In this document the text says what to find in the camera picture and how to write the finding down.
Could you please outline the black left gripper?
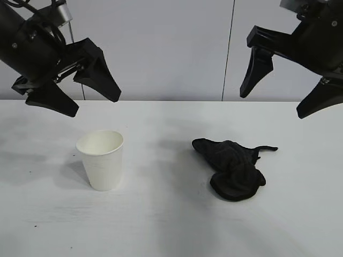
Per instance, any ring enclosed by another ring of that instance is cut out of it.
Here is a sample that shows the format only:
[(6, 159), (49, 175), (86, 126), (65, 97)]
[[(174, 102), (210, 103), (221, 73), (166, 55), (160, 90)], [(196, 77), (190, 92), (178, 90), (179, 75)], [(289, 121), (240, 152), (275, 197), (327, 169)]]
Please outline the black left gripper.
[(70, 74), (81, 83), (117, 102), (121, 90), (112, 77), (103, 51), (89, 38), (59, 43), (59, 29), (48, 31), (51, 23), (34, 15), (25, 20), (17, 13), (1, 13), (1, 60), (21, 76), (12, 88), (28, 94), (27, 105), (42, 107), (75, 117), (78, 104), (58, 83)]

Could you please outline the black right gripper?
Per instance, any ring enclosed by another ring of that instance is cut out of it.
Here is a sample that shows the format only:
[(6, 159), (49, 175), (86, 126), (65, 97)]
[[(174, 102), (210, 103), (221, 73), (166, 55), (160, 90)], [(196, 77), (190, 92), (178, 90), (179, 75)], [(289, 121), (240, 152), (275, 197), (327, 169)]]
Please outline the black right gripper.
[[(290, 34), (254, 26), (247, 37), (250, 60), (240, 86), (240, 97), (273, 71), (273, 55), (329, 78), (342, 78), (342, 3), (282, 2), (300, 21)], [(342, 104), (342, 81), (319, 82), (296, 108), (298, 118)]]

